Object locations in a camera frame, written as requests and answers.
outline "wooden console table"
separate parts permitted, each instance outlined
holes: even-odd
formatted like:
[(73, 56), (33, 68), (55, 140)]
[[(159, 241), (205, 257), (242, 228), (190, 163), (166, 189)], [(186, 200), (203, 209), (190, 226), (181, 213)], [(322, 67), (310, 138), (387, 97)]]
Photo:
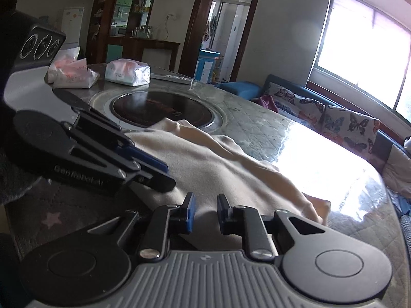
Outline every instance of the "wooden console table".
[[(141, 61), (143, 58), (144, 49), (155, 50), (170, 50), (170, 64), (169, 70), (174, 71), (175, 61), (177, 58), (178, 47), (180, 43), (159, 41), (157, 39), (143, 39), (134, 37), (114, 37), (110, 36), (107, 40), (108, 45), (118, 45), (123, 47), (122, 58), (133, 59)], [(104, 56), (107, 55), (107, 47), (105, 49)]]

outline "window sill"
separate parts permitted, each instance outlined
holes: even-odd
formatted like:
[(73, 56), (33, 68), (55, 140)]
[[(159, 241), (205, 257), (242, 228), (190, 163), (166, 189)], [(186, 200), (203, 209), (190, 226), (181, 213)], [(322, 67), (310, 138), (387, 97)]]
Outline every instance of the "window sill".
[(392, 111), (358, 88), (316, 68), (313, 68), (309, 81), (334, 92), (364, 111), (369, 112), (370, 115), (378, 118), (383, 124), (388, 126), (402, 138), (411, 135), (411, 127), (409, 125), (402, 121), (401, 118), (397, 117)]

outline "camera lens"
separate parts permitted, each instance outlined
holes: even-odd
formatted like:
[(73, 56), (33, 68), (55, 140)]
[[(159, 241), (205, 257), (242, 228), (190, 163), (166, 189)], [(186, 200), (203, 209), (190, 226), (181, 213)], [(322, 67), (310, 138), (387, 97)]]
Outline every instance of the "camera lens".
[(53, 55), (58, 47), (58, 44), (60, 44), (60, 39), (57, 39), (56, 41), (53, 42), (53, 44), (50, 45), (49, 50), (47, 51), (47, 57)]
[(24, 59), (26, 56), (30, 54), (30, 52), (33, 50), (34, 46), (36, 45), (37, 42), (37, 35), (32, 35), (26, 42), (24, 43), (21, 51), (20, 51), (20, 59)]
[(44, 37), (38, 44), (36, 51), (34, 52), (34, 59), (40, 59), (43, 54), (46, 52), (51, 42), (51, 36), (47, 35)]

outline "sofa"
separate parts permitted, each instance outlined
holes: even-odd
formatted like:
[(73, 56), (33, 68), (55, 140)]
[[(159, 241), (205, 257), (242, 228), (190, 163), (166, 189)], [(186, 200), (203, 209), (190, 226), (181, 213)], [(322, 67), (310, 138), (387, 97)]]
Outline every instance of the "sofa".
[[(240, 97), (245, 99), (252, 99), (254, 97), (259, 97), (266, 93), (266, 91), (270, 87), (270, 83), (278, 84), (281, 87), (284, 87), (296, 95), (314, 99), (325, 106), (332, 105), (335, 107), (343, 108), (340, 104), (326, 98), (325, 96), (316, 93), (313, 90), (310, 90), (304, 86), (300, 86), (298, 84), (292, 83), (290, 81), (284, 80), (279, 78), (275, 75), (268, 75), (264, 86), (261, 88), (260, 86), (253, 84), (251, 82), (228, 82), (222, 83), (219, 88), (226, 90), (230, 93), (236, 94)], [(402, 145), (398, 144), (395, 140), (389, 137), (387, 134), (382, 132), (381, 130), (377, 131), (377, 135), (375, 138), (375, 142), (372, 147), (371, 155), (373, 160), (370, 163), (381, 173), (385, 163), (388, 160), (388, 157), (391, 152), (392, 145), (397, 146), (399, 149), (404, 151)]]

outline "blue sofa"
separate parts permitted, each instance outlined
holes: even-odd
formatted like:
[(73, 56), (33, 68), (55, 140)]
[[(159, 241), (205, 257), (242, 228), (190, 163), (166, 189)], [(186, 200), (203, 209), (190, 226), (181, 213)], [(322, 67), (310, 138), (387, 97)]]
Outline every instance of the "blue sofa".
[[(268, 75), (266, 82), (264, 83), (264, 86), (262, 88), (259, 85), (251, 83), (251, 82), (221, 83), (219, 85), (219, 88), (226, 90), (230, 93), (233, 93), (237, 96), (240, 96), (242, 98), (245, 98), (247, 100), (250, 100), (252, 98), (260, 97), (262, 94), (264, 94), (265, 91), (269, 88), (270, 82), (283, 86), (284, 88), (291, 90), (293, 93), (299, 96), (318, 100), (318, 102), (321, 102), (326, 106), (334, 105), (340, 108), (342, 107), (340, 104), (333, 102), (332, 100), (320, 95), (319, 93), (316, 93), (313, 90), (310, 90), (304, 86), (300, 86), (298, 84), (289, 82), (287, 80), (281, 79), (278, 76), (275, 76), (272, 74)], [(377, 137), (375, 139), (375, 143), (372, 148), (372, 154), (374, 154), (376, 157), (382, 160), (383, 163), (386, 163), (388, 160), (388, 157), (390, 156), (392, 145), (396, 145), (399, 149), (404, 151), (404, 148), (402, 147), (402, 145), (400, 145), (398, 142), (390, 138), (387, 134), (385, 134), (381, 130), (378, 130)]]

